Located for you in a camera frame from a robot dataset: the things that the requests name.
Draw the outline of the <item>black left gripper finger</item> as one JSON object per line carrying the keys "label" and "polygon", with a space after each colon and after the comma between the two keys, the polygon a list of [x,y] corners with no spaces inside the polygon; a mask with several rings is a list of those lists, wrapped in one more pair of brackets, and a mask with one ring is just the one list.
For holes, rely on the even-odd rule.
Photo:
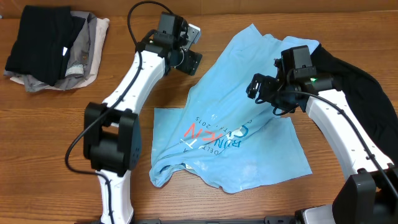
{"label": "black left gripper finger", "polygon": [[187,52],[193,44],[196,44],[201,37],[201,29],[193,24],[188,24],[187,43],[182,46],[182,49]]}
{"label": "black left gripper finger", "polygon": [[187,75],[194,76],[198,70],[201,59],[202,54],[193,51],[187,51],[184,53],[184,59],[177,69],[183,73],[186,73]]}

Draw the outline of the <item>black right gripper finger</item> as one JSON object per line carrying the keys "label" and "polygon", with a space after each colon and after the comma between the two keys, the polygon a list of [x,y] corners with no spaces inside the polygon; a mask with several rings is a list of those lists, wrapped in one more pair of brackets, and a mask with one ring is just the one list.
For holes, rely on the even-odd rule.
{"label": "black right gripper finger", "polygon": [[250,99],[260,99],[262,97],[261,95],[261,85],[262,81],[258,79],[253,79],[251,83],[248,85],[246,88],[246,94],[248,98]]}
{"label": "black right gripper finger", "polygon": [[270,76],[265,76],[260,73],[256,73],[253,78],[252,78],[252,84],[254,86],[256,85],[267,85],[269,83],[269,80],[271,79]]}

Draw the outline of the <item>light blue printed t-shirt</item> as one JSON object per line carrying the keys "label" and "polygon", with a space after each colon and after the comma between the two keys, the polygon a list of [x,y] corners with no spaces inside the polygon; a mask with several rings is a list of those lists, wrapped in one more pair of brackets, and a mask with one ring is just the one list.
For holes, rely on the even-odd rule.
{"label": "light blue printed t-shirt", "polygon": [[150,181],[161,187],[187,170],[229,194],[311,174],[290,118],[256,104],[246,88],[257,73],[275,76],[283,50],[316,40],[261,34],[249,26],[236,34],[216,63],[188,92],[184,108],[154,111]]}

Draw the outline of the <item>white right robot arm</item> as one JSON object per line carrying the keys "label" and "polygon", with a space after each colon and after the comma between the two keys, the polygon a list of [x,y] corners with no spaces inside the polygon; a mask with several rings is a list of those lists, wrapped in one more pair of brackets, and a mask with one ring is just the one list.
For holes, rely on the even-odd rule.
{"label": "white right robot arm", "polygon": [[290,81],[259,73],[246,93],[318,126],[338,158],[345,184],[329,205],[299,210],[296,223],[397,223],[397,167],[371,141],[329,75]]}

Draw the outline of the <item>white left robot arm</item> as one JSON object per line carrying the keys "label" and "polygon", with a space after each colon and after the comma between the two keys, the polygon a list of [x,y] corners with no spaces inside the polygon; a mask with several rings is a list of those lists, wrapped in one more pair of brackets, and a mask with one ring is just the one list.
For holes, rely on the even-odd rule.
{"label": "white left robot arm", "polygon": [[194,75],[201,54],[190,50],[201,36],[199,27],[158,27],[136,45],[134,61],[118,87],[102,103],[85,108],[83,155],[101,187],[99,223],[132,223],[130,177],[141,155],[139,113],[154,85],[171,68]]}

